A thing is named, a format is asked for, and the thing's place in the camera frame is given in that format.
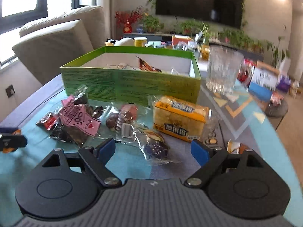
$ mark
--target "television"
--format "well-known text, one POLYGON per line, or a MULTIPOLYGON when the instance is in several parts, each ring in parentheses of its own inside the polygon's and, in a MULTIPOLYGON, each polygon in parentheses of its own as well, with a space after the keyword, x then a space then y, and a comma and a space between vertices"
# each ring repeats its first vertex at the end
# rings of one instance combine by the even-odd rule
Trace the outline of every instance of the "television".
POLYGON ((240 28, 243 0, 157 0, 156 14, 189 17, 240 28))

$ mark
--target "table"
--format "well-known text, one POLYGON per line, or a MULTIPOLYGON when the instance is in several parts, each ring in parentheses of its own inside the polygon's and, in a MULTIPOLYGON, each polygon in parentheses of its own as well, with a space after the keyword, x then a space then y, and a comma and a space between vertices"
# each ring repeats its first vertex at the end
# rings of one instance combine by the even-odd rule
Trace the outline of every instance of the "table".
POLYGON ((278 129, 287 112, 288 104, 286 100, 281 100, 281 104, 279 106, 274 106, 269 102, 264 111, 275 130, 278 129))
MULTIPOLYGON (((20 126, 28 139, 25 149, 14 153, 0 153, 0 224, 12 225, 22 217, 15 201, 16 185, 54 148, 75 152, 75 145, 48 139, 49 133, 35 123, 66 98, 61 77, 58 76, 29 97, 13 111, 0 126, 20 126)), ((283 178, 291 190, 291 200, 284 217, 295 226, 303 225, 303 196, 296 173, 272 125, 251 96, 237 85, 234 96, 220 96, 209 92, 201 81, 198 104, 210 107, 221 115, 223 143, 232 139, 249 145, 283 178)), ((199 168, 188 143, 165 135, 165 139, 182 163, 149 167, 138 148, 116 144, 116 153, 106 165, 121 180, 125 178, 165 179, 189 177, 199 168)), ((89 145, 100 141, 92 139, 89 145)))

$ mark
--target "wall outlet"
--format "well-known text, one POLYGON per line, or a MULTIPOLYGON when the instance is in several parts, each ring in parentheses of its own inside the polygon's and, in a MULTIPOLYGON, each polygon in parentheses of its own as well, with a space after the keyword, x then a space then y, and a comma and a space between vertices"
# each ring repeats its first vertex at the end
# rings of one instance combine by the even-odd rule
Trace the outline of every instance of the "wall outlet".
POLYGON ((6 94, 7 94, 8 98, 12 97, 15 94, 15 90, 14 90, 14 87, 13 87, 12 84, 9 87, 7 87, 5 89, 5 91, 6 91, 6 94))

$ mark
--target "beige sofa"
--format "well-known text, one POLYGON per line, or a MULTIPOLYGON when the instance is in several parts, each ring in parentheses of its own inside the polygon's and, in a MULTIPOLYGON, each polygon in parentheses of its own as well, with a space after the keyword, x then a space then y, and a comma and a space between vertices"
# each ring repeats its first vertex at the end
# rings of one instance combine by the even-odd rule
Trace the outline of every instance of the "beige sofa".
POLYGON ((73 9, 58 17, 25 24, 13 51, 44 85, 60 74, 60 66, 105 44, 100 6, 73 9))

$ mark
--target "packaged bread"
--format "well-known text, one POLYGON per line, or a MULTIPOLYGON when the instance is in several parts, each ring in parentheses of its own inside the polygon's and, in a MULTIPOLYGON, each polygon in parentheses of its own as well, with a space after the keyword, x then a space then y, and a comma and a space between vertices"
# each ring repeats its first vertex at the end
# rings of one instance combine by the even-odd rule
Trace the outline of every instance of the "packaged bread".
POLYGON ((199 139, 204 124, 210 118, 208 107, 162 96, 154 105, 154 128, 171 136, 191 142, 199 139))

